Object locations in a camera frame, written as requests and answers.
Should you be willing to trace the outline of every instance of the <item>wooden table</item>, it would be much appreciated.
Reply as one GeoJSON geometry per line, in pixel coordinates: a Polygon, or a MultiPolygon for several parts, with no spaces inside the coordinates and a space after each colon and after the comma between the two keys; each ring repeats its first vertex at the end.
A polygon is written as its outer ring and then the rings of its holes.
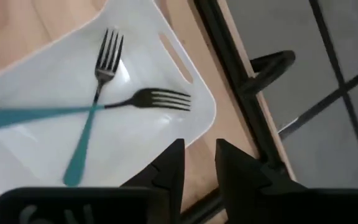
{"type": "MultiPolygon", "coordinates": [[[[244,65],[253,75],[226,2],[219,0],[219,3],[244,65]]],[[[90,20],[103,4],[104,0],[0,0],[0,69],[90,20]]],[[[186,150],[182,204],[182,210],[185,210],[218,185],[214,171],[217,138],[224,138],[255,157],[257,151],[194,3],[191,0],[161,0],[161,9],[217,104],[216,120],[211,129],[186,150]]],[[[277,133],[263,96],[260,94],[258,97],[272,132],[277,133]]],[[[283,152],[278,136],[273,136],[283,152]]],[[[225,219],[222,213],[210,223],[224,223],[225,219]]]]}

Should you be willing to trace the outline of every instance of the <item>teal fork handle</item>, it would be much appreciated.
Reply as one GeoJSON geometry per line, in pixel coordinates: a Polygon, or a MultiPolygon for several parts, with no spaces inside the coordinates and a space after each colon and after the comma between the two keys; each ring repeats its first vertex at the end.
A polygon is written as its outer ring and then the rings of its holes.
{"type": "Polygon", "coordinates": [[[92,108],[86,120],[84,130],[82,131],[80,140],[74,151],[74,155],[68,164],[63,183],[69,187],[74,187],[80,184],[85,170],[86,150],[91,136],[92,123],[96,108],[92,108]]]}
{"type": "Polygon", "coordinates": [[[91,110],[90,106],[75,108],[0,108],[0,128],[13,124],[35,121],[38,119],[54,118],[91,110]]]}

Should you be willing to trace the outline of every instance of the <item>fork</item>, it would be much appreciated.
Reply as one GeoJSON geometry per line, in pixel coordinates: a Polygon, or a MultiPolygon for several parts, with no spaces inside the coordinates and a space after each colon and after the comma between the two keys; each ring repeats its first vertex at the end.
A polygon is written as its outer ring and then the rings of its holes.
{"type": "MultiPolygon", "coordinates": [[[[185,103],[190,102],[189,97],[190,95],[178,91],[162,88],[145,88],[138,90],[127,100],[107,105],[97,105],[94,106],[94,109],[97,111],[132,105],[138,108],[168,108],[189,111],[189,104],[185,103]]],[[[0,108],[0,128],[39,119],[88,112],[91,109],[92,107],[89,106],[69,108],[0,108]]]]}
{"type": "Polygon", "coordinates": [[[88,143],[91,136],[92,123],[96,112],[95,106],[99,100],[99,96],[103,86],[114,78],[119,65],[124,37],[121,37],[121,41],[119,43],[118,51],[116,54],[118,33],[116,34],[112,50],[110,49],[112,38],[114,36],[114,30],[112,30],[111,32],[109,42],[106,47],[108,33],[109,29],[106,29],[102,44],[100,46],[98,60],[96,61],[96,65],[94,68],[94,74],[96,76],[96,79],[98,80],[98,87],[93,98],[92,108],[89,111],[88,118],[86,119],[84,129],[82,131],[80,140],[78,141],[77,147],[74,151],[73,157],[71,158],[66,172],[63,176],[63,183],[67,186],[77,186],[81,182],[85,169],[86,151],[88,148],[88,143]]]}

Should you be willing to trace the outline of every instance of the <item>white tray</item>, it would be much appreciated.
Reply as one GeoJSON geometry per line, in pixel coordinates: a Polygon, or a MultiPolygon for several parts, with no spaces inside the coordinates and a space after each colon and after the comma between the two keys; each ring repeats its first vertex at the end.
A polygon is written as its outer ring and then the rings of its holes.
{"type": "MultiPolygon", "coordinates": [[[[82,28],[0,72],[0,107],[89,106],[94,65],[107,27],[124,35],[119,71],[99,104],[145,87],[191,95],[191,112],[131,106],[96,114],[82,186],[118,186],[152,162],[176,138],[188,146],[212,125],[211,92],[152,0],[110,0],[82,28]],[[164,48],[166,35],[193,77],[187,82],[164,48]]],[[[63,186],[62,177],[87,113],[0,129],[0,192],[22,186],[63,186]]]]}

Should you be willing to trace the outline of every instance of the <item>gray floor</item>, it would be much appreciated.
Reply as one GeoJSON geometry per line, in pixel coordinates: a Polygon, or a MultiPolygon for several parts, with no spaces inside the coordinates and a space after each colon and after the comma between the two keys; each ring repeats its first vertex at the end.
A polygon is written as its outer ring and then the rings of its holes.
{"type": "MultiPolygon", "coordinates": [[[[293,50],[296,61],[264,90],[278,128],[337,89],[308,0],[227,0],[250,58],[293,50]]],[[[358,0],[319,1],[346,80],[358,74],[358,0]]],[[[358,117],[358,86],[350,92],[358,117]]],[[[283,141],[309,187],[358,187],[358,143],[343,100],[283,141]]]]}

